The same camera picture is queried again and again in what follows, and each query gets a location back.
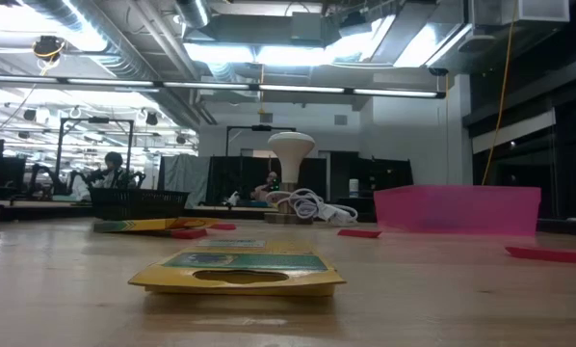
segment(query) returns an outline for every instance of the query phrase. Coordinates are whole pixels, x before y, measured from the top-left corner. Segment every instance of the workbench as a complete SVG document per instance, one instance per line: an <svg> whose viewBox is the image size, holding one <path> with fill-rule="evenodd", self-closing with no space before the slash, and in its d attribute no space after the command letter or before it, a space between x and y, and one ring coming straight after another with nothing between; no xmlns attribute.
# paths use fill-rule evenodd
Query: workbench
<svg viewBox="0 0 576 347"><path fill-rule="evenodd" d="M127 281L196 240L0 224L0 346L573 346L576 265L507 256L528 238L226 221L211 238L304 239L348 282L332 298L158 295ZM375 228L375 225L364 225ZM576 249L576 236L539 234Z"/></svg>

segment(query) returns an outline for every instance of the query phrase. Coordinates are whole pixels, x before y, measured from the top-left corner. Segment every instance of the yellow envelope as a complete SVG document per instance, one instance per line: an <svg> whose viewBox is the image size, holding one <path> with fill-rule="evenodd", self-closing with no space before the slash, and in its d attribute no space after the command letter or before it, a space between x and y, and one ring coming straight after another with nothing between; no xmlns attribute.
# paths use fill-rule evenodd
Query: yellow envelope
<svg viewBox="0 0 576 347"><path fill-rule="evenodd" d="M205 239L149 265L129 283L169 293L331 296L345 281L304 243Z"/></svg>
<svg viewBox="0 0 576 347"><path fill-rule="evenodd" d="M184 227L205 228L219 223L215 218L179 217L157 220L97 221L94 232L153 231Z"/></svg>

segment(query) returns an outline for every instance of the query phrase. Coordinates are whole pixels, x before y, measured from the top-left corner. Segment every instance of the pink container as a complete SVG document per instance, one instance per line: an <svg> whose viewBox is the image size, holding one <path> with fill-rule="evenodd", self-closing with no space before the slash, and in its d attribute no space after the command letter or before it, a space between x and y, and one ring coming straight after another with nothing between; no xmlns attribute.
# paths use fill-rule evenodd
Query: pink container
<svg viewBox="0 0 576 347"><path fill-rule="evenodd" d="M540 188L407 186L374 193L380 230L534 236Z"/></svg>

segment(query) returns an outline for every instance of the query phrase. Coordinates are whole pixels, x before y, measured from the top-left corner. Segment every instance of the gray curtain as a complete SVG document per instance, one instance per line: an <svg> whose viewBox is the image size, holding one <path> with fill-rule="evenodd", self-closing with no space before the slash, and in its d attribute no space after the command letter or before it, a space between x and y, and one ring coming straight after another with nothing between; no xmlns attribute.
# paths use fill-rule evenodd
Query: gray curtain
<svg viewBox="0 0 576 347"><path fill-rule="evenodd" d="M164 158L164 189L190 192L185 207L193 208L207 195L209 157L181 154Z"/></svg>

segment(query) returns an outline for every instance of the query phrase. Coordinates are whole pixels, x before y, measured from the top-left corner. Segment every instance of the black wire basket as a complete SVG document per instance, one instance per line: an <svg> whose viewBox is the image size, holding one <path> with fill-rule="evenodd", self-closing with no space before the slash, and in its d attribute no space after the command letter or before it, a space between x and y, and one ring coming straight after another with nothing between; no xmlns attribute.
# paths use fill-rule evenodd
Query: black wire basket
<svg viewBox="0 0 576 347"><path fill-rule="evenodd" d="M148 189L91 189L93 214L105 221L175 218L190 193Z"/></svg>

